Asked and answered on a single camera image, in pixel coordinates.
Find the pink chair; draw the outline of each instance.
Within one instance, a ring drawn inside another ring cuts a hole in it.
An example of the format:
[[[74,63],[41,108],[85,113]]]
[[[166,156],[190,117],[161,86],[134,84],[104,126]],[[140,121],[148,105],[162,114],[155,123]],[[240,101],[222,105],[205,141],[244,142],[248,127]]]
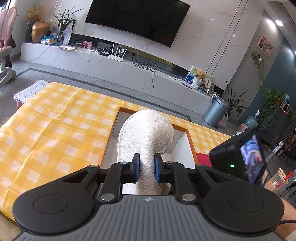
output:
[[[0,13],[0,37],[4,41],[4,47],[0,49],[0,88],[4,86],[9,80],[16,79],[16,71],[6,67],[6,57],[11,54],[12,48],[7,46],[7,41],[11,37],[12,27],[17,16],[17,9],[15,7],[5,9]]]

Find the white logo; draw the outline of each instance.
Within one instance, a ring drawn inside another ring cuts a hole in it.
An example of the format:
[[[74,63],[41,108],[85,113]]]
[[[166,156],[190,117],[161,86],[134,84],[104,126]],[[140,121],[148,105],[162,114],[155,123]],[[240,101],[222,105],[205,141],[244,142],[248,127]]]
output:
[[[153,201],[154,199],[151,198],[151,197],[147,197],[147,198],[145,198],[144,200],[147,201],[147,202],[151,202],[151,201]]]

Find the open box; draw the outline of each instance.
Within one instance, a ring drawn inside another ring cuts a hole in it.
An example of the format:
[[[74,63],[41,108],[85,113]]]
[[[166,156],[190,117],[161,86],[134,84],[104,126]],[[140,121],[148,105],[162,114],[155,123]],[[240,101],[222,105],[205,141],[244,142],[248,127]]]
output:
[[[133,113],[135,113],[135,111],[130,109],[119,109],[116,121],[113,124],[113,128],[109,136],[109,141],[101,165],[102,169],[110,168],[112,164],[117,162],[117,141],[119,132],[124,122]],[[170,149],[161,156],[163,161],[180,162],[186,168],[194,168],[195,165],[198,164],[198,161],[189,131],[177,125],[173,125],[173,128],[175,131],[174,142]]]

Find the white marble tv cabinet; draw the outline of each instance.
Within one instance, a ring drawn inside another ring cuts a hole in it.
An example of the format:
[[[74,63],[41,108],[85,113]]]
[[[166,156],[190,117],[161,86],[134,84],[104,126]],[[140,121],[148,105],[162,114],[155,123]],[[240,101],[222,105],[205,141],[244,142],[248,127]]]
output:
[[[72,51],[35,43],[22,43],[21,60],[73,71],[106,80],[157,97],[204,115],[212,100],[209,96],[189,89],[167,74],[154,73],[133,65],[129,60],[119,62],[83,48]]]

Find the television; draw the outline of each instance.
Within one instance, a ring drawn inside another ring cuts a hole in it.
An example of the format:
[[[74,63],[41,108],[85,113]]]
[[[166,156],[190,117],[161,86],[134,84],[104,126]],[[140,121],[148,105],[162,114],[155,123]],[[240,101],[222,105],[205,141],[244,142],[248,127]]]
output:
[[[85,22],[171,47],[189,8],[180,0],[93,0]]]

